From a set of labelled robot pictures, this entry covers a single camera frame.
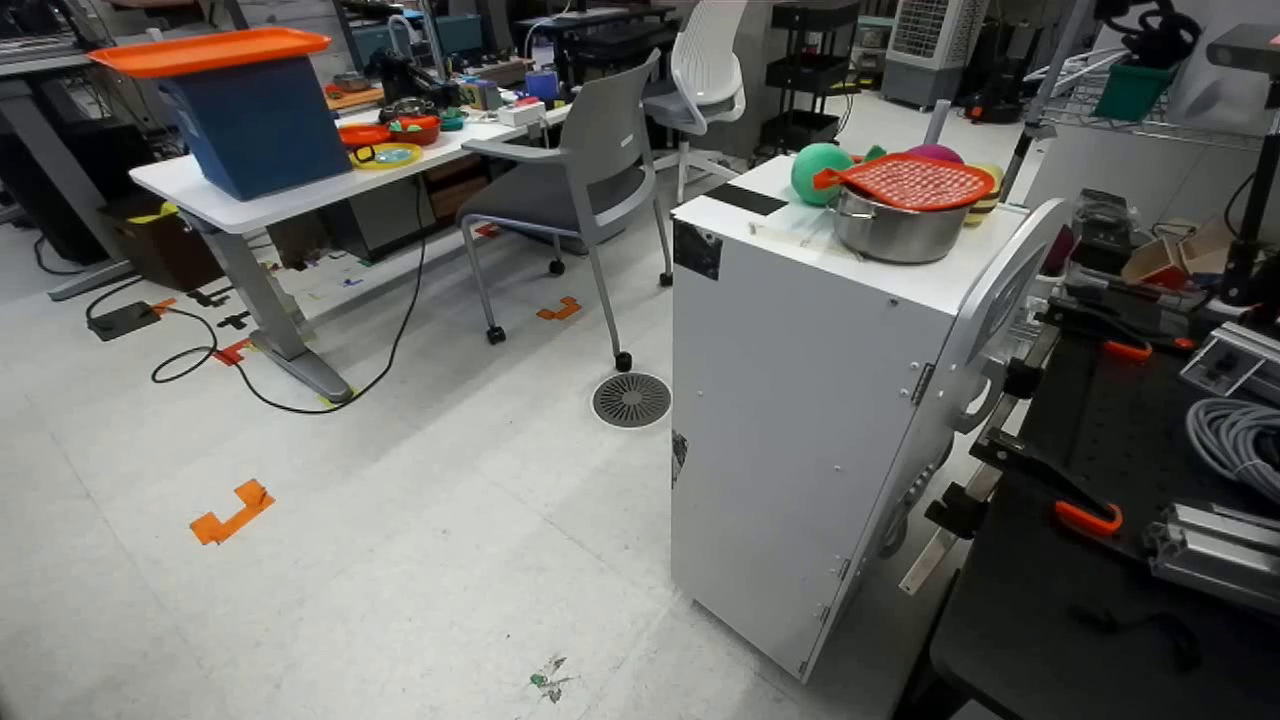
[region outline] blue bin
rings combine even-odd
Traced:
[[[251,201],[346,173],[309,61],[247,62],[159,82],[205,175]]]

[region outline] cabinet door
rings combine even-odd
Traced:
[[[885,514],[947,316],[748,244],[696,251],[686,231],[677,583],[805,681]]]

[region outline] metal bowl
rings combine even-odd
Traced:
[[[957,248],[964,229],[964,206],[899,210],[860,194],[840,194],[833,215],[840,244],[881,264],[936,264]]]

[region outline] white chair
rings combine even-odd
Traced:
[[[748,0],[698,0],[670,46],[670,86],[645,98],[648,114],[680,130],[677,157],[656,169],[677,169],[677,205],[685,201],[686,169],[733,181],[744,162],[722,153],[686,147],[713,125],[733,125],[748,110],[744,67],[733,53]]]

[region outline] green object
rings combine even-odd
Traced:
[[[1175,67],[1113,62],[1109,86],[1091,114],[1141,125],[1173,80]]]
[[[444,110],[440,110],[440,126],[444,126],[444,130],[460,130],[460,126],[463,126],[463,110],[460,110],[460,106],[444,106]]]
[[[808,143],[796,162],[792,162],[792,188],[798,194],[798,205],[825,206],[833,205],[845,188],[817,188],[819,173],[845,173],[852,159],[845,147],[834,143]]]

